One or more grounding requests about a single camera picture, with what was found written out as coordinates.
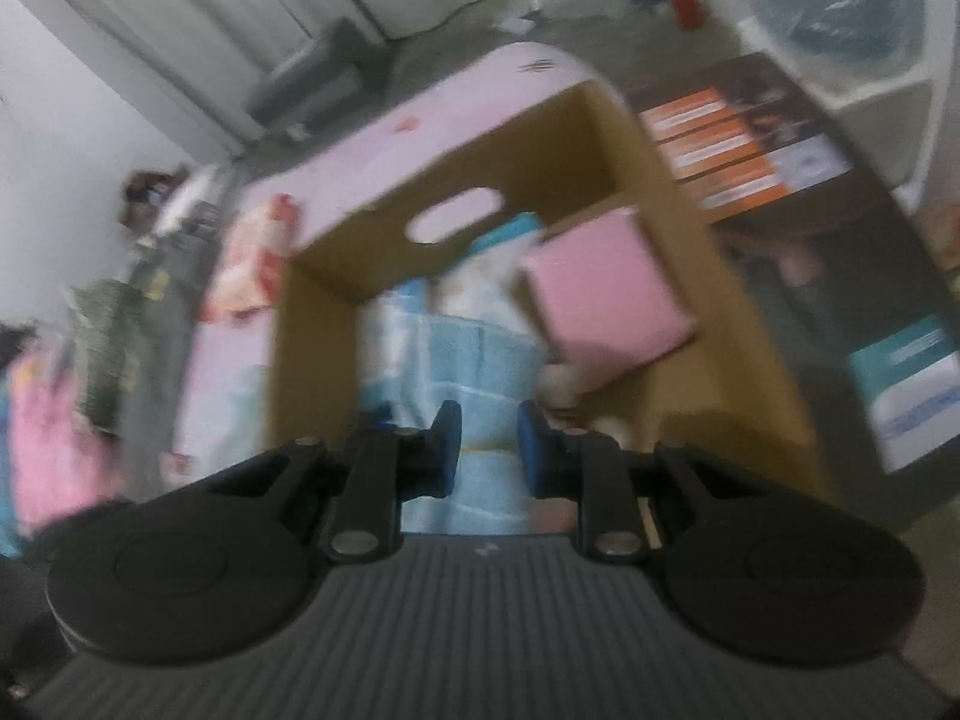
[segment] metal screw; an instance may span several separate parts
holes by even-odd
[[[636,533],[610,531],[597,536],[597,550],[607,557],[630,557],[640,552],[643,541]]]
[[[380,539],[369,531],[343,531],[330,539],[330,546],[341,555],[366,555],[373,552]]]

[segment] white wall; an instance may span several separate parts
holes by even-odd
[[[0,320],[54,320],[61,289],[109,276],[128,173],[189,156],[18,0],[0,0]]]

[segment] pink square object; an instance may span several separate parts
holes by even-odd
[[[693,332],[633,215],[611,211],[526,260],[541,314],[582,392],[664,356]]]

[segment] teal and white card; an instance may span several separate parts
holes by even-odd
[[[848,358],[887,472],[960,434],[960,356],[937,317]]]

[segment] orange label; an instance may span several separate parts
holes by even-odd
[[[644,111],[640,114],[640,120],[650,136],[659,143],[708,124],[722,122],[733,113],[733,108],[727,105],[716,89],[704,89],[695,95]]]
[[[683,189],[710,223],[790,194],[774,166],[763,156],[695,178],[683,185]]]
[[[661,143],[660,148],[678,179],[692,178],[714,167],[760,153],[760,144],[740,119],[691,132],[675,141]]]

